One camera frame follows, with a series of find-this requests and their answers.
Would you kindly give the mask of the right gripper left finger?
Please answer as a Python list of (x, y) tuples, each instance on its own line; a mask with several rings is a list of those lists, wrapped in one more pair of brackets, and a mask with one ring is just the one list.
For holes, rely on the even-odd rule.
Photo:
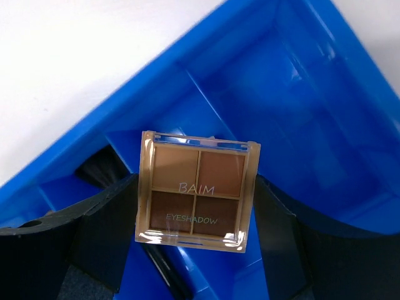
[(1, 229), (1, 299), (76, 298), (82, 275), (90, 291), (120, 291), (134, 232), (138, 175), (20, 227)]

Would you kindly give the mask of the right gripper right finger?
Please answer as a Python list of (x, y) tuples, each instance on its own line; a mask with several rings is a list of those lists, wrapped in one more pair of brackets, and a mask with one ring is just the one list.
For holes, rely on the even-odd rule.
[(271, 299), (399, 298), (399, 234), (337, 221), (262, 176), (254, 213)]

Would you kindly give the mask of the black fan makeup brush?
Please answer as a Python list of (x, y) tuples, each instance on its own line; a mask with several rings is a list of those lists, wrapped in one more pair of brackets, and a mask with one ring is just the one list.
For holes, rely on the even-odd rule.
[(116, 151), (108, 145), (86, 159), (74, 174), (97, 188), (106, 189), (124, 179), (129, 171)]

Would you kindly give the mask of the thin black makeup brush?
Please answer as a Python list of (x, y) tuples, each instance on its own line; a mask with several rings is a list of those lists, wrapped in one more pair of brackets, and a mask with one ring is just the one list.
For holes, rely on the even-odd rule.
[(196, 289), (189, 271), (175, 246), (142, 243), (142, 249), (152, 261), (173, 299), (194, 299)]

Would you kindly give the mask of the brown eyeshadow palette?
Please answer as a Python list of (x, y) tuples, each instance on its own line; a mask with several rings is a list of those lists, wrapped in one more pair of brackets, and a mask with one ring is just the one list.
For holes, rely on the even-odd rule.
[(243, 253), (260, 152), (252, 141), (143, 132), (135, 240)]

